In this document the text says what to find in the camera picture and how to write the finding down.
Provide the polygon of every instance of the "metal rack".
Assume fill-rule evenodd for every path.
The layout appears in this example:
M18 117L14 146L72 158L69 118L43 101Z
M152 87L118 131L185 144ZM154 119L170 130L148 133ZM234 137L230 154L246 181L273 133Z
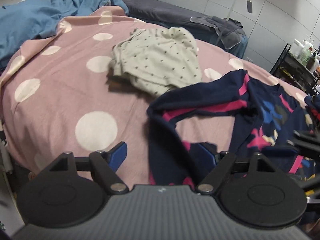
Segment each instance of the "metal rack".
M290 53L290 44L286 44L281 55L270 71L270 74L285 80L289 84L301 89L306 94L317 95L316 89L319 76L314 76Z

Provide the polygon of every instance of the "blue duvet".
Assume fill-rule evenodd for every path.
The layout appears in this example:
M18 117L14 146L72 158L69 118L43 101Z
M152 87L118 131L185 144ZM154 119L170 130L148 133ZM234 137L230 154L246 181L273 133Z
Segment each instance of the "blue duvet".
M104 5L118 5L126 14L122 0L26 0L0 8L0 73L23 42L55 35L58 22L66 16L87 16Z

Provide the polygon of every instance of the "black circular pad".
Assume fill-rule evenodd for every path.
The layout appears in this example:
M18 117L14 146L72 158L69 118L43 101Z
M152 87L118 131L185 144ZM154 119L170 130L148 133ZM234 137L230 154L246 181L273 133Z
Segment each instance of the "black circular pad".
M220 201L238 221L263 228L296 223L307 207L304 191L278 172L256 172L235 179L222 189Z
M36 178L21 189L17 198L22 217L47 228L82 223L97 213L103 202L98 184L77 175Z

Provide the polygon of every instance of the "pink polka dot bedsheet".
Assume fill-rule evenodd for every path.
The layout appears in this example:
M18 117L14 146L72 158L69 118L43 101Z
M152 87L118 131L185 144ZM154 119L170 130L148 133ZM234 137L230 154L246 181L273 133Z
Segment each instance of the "pink polka dot bedsheet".
M127 158L117 174L129 187L149 183L146 109L152 98L137 90L112 92L106 83L113 46L135 28L161 27L104 6L88 17L62 19L54 37L23 43L0 79L1 120L18 163L37 174L64 151L87 156L125 141ZM262 68L203 41L197 46L203 82L245 69L268 85L280 83L305 106L304 92ZM183 140L208 141L222 151L233 123L233 117L192 117L177 131Z

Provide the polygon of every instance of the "gray towel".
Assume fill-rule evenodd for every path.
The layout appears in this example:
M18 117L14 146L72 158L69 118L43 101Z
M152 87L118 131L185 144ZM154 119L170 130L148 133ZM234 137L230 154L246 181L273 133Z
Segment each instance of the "gray towel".
M221 31L223 31L221 42L226 49L232 49L234 46L238 45L245 35L241 22L233 19L229 19L227 22L226 19L220 19L216 16L207 16L191 17L190 21L213 28L218 36L220 36Z

